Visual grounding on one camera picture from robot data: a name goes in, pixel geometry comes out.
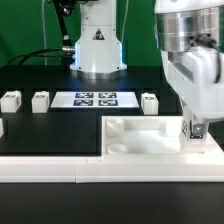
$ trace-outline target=cable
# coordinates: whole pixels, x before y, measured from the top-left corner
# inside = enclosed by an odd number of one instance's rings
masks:
[[[10,59],[6,65],[9,66],[16,59],[18,59],[18,58],[24,58],[24,57],[27,57],[27,56],[28,55],[19,55],[19,56],[16,56],[16,57]],[[33,55],[31,57],[36,57],[36,58],[46,58],[46,57],[47,58],[60,58],[61,56],[59,56],[59,55],[46,55],[46,54],[44,54],[44,55]]]
[[[43,54],[43,53],[47,53],[47,52],[56,52],[56,51],[62,52],[62,49],[61,48],[47,48],[44,50],[34,51],[34,52],[26,55],[22,60],[20,60],[18,65],[22,65],[26,60],[28,60],[30,57],[32,57],[34,55]]]
[[[217,72],[216,72],[216,78],[214,83],[218,83],[220,81],[221,78],[221,72],[222,72],[222,68],[221,68],[221,56],[220,56],[220,50],[217,46],[216,40],[214,40],[213,38],[211,38],[210,36],[207,36],[205,34],[198,34],[195,36],[195,42],[197,43],[197,45],[202,46],[202,47],[208,47],[208,48],[212,48],[214,50],[216,50],[216,54],[217,54]]]
[[[46,18],[45,18],[45,2],[42,1],[42,24],[43,24],[43,37],[44,37],[44,49],[47,48],[47,34],[46,34]]]
[[[129,9],[129,0],[126,0],[126,10],[125,10],[124,23],[123,23],[122,34],[121,34],[121,43],[123,43],[124,41],[124,31],[125,31],[126,22],[127,22],[128,9]]]

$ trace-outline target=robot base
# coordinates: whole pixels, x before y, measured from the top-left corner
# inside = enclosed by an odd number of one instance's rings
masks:
[[[84,79],[117,79],[120,77],[124,77],[127,75],[127,70],[119,70],[116,72],[111,72],[111,73],[94,73],[94,72],[82,72],[82,71],[76,71],[76,70],[71,70],[72,75],[84,78]]]
[[[180,151],[167,124],[181,120],[103,117],[101,157],[0,157],[0,182],[224,181],[224,153],[209,134],[201,150]]]

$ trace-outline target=black cable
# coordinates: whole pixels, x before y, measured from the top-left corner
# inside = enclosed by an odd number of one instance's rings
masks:
[[[61,7],[60,7],[60,1],[59,0],[53,0],[53,4],[54,4],[54,7],[55,7],[59,27],[60,27],[61,34],[62,34],[63,45],[64,46],[73,46],[72,41],[68,36],[68,32],[67,32],[67,29],[66,29],[66,26],[65,26],[65,21],[64,21],[62,12],[61,12]]]
[[[205,34],[198,34],[195,36],[195,42],[197,45],[202,46],[202,47],[208,47],[216,50],[217,54],[217,72],[216,72],[216,78],[214,83],[218,83],[221,78],[221,73],[222,73],[222,67],[221,67],[221,56],[220,56],[220,50],[217,46],[216,40],[214,40],[211,37],[208,37]]]
[[[13,61],[15,61],[16,59],[18,59],[18,58],[24,58],[24,57],[26,57],[26,56],[28,56],[28,55],[26,54],[26,55],[19,55],[19,56],[16,56],[16,57],[10,59],[6,65],[8,66],[8,65],[10,65]],[[61,56],[59,56],[59,55],[33,55],[33,56],[31,56],[31,57],[35,57],[35,58],[60,58]]]
[[[62,52],[62,49],[61,48],[47,48],[47,49],[43,49],[39,51],[34,51],[26,55],[22,60],[20,60],[18,65],[22,65],[26,60],[28,60],[30,57],[33,57],[34,55],[48,53],[48,52],[56,52],[56,51]]]

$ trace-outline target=circular hole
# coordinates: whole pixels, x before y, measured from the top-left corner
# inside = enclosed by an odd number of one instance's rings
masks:
[[[109,154],[127,154],[129,152],[128,147],[123,144],[112,144],[107,147],[107,153]]]
[[[108,124],[122,124],[123,123],[123,119],[121,118],[111,118],[107,120]]]

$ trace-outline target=white platform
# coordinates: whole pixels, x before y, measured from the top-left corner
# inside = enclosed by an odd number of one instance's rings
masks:
[[[134,92],[57,92],[51,108],[138,108]]]
[[[108,131],[114,118],[120,120]],[[103,117],[102,157],[0,157],[0,182],[224,181],[224,153],[214,139],[208,135],[202,152],[182,152],[178,137],[166,134],[170,119],[181,123],[181,117]],[[116,153],[117,144],[125,147]]]

